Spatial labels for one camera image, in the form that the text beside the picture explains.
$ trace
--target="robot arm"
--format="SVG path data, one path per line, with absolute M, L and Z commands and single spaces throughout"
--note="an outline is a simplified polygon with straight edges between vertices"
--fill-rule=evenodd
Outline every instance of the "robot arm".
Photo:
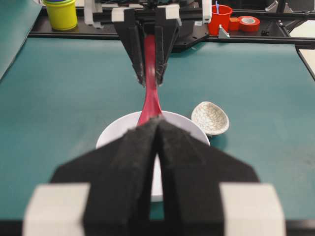
M 85 0 L 85 23 L 96 28 L 114 24 L 122 41 L 138 82 L 145 86 L 145 65 L 143 40 L 145 35 L 156 38 L 156 83 L 161 85 L 167 68 L 167 61 L 178 39 L 182 21 L 195 20 L 204 24 L 211 20 L 211 0 L 203 0 L 202 8 L 181 9 L 183 0 L 162 3 L 158 0 L 121 1 L 110 10 L 102 9 L 100 0 Z M 142 9 L 131 6 L 138 4 Z

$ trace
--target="black metal frame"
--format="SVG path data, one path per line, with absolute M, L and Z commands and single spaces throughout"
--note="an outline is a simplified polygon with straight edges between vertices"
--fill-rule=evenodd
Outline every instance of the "black metal frame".
M 181 9 L 180 17 L 182 21 L 200 21 L 201 20 L 202 9 L 201 8 L 192 8 L 192 9 Z M 83 8 L 77 8 L 78 17 L 83 17 Z M 105 13 L 95 13 L 95 19 L 107 22 L 109 17 L 109 11 Z M 261 35 L 252 35 L 246 34 L 243 35 L 233 35 L 229 39 L 220 39 L 211 35 L 207 35 L 207 28 L 204 27 L 204 37 L 199 41 L 205 42 L 243 42 L 243 43 L 271 43 L 271 44 L 294 44 L 301 48 L 315 48 L 315 38 L 301 38 L 301 37 L 290 37 L 289 32 L 293 28 L 307 20 L 315 20 L 315 13 L 310 12 L 294 12 L 294 13 L 268 13 L 262 10 L 240 10 L 235 9 L 233 11 L 233 16 L 241 15 L 251 15 L 265 20 L 272 20 L 279 22 L 278 28 L 282 32 L 282 36 L 261 36 Z M 154 19 L 155 15 L 153 12 L 141 12 L 137 11 L 136 16 L 139 19 L 145 21 L 151 21 Z M 111 39 L 119 40 L 119 37 L 115 31 L 106 32 L 90 27 L 89 30 L 84 28 L 83 31 L 55 31 L 50 29 L 38 29 L 36 23 L 40 21 L 40 18 L 46 18 L 48 21 L 48 16 L 46 8 L 43 7 L 38 19 L 35 22 L 35 27 L 30 31 L 28 37 L 49 37 L 49 38 L 70 38 L 70 39 Z M 178 44 L 177 42 L 174 45 L 175 51 L 182 51 L 184 49 L 190 48 L 194 44 L 187 42 L 186 44 Z

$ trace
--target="red spoon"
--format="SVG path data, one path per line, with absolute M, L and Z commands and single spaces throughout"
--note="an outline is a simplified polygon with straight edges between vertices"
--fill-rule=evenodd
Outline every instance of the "red spoon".
M 142 125 L 150 118 L 162 114 L 156 85 L 156 45 L 154 35 L 145 37 L 144 55 L 146 65 L 146 97 L 137 125 Z

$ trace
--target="stacked cups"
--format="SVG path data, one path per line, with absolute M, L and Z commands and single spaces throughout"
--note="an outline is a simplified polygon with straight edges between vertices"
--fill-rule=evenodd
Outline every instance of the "stacked cups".
M 43 0 L 50 24 L 55 30 L 70 30 L 77 25 L 75 0 Z
M 217 36 L 219 34 L 219 25 L 222 25 L 225 31 L 228 32 L 228 24 L 232 12 L 231 7 L 219 5 L 219 13 L 217 13 L 216 6 L 212 5 L 212 18 L 211 22 L 208 24 L 209 34 Z

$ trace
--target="red tape roll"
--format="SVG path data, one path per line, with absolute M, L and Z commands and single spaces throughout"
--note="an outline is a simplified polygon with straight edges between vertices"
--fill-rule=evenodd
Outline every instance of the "red tape roll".
M 256 32 L 259 30 L 260 20 L 253 16 L 240 16 L 240 30 L 244 32 Z

